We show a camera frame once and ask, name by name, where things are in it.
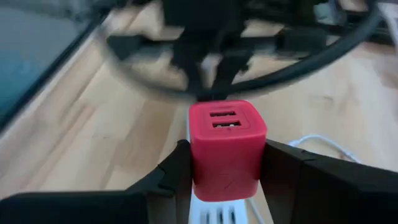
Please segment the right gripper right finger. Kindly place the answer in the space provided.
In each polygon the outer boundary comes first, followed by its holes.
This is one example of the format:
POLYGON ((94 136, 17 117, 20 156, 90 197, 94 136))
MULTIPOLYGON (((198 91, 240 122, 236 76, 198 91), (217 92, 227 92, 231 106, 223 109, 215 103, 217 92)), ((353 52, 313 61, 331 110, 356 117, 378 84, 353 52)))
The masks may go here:
POLYGON ((268 140, 260 181, 274 224, 398 224, 398 173, 268 140))

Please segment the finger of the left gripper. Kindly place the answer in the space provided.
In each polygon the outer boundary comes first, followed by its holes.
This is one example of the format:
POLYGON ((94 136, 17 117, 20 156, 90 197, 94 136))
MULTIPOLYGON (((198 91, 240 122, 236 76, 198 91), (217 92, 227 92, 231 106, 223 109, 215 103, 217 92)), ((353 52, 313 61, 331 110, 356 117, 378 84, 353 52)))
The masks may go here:
POLYGON ((222 94, 220 90, 228 89, 240 70, 249 61, 249 53, 225 54, 216 68, 216 78, 213 82, 213 89, 216 94, 222 94))
POLYGON ((203 77, 200 65, 206 50, 198 44, 179 42, 174 45, 173 65, 183 70, 187 77, 187 92, 200 96, 203 77))

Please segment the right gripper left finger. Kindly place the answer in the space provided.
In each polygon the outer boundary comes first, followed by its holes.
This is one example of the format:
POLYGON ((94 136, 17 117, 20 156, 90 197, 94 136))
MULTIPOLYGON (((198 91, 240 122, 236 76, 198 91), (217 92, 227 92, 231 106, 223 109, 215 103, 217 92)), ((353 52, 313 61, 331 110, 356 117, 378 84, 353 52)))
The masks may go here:
POLYGON ((0 224, 188 224, 190 143, 125 190, 28 192, 0 200, 0 224))

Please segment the red charger cube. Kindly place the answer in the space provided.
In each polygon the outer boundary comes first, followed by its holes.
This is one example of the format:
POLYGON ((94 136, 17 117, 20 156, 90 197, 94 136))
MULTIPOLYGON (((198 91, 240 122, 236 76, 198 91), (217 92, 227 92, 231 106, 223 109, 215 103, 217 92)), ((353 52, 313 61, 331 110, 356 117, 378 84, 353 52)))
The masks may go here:
POLYGON ((245 100, 196 103, 188 119, 195 195, 205 202, 252 197, 267 134, 257 109, 245 100))

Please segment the white rectangular power strip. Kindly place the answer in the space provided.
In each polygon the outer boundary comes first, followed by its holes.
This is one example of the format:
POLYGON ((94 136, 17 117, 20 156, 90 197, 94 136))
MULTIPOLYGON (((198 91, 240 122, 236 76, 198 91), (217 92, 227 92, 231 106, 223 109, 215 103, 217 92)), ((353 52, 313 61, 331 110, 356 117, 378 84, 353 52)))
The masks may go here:
POLYGON ((192 187, 188 224, 248 224, 246 199, 204 202, 192 187))

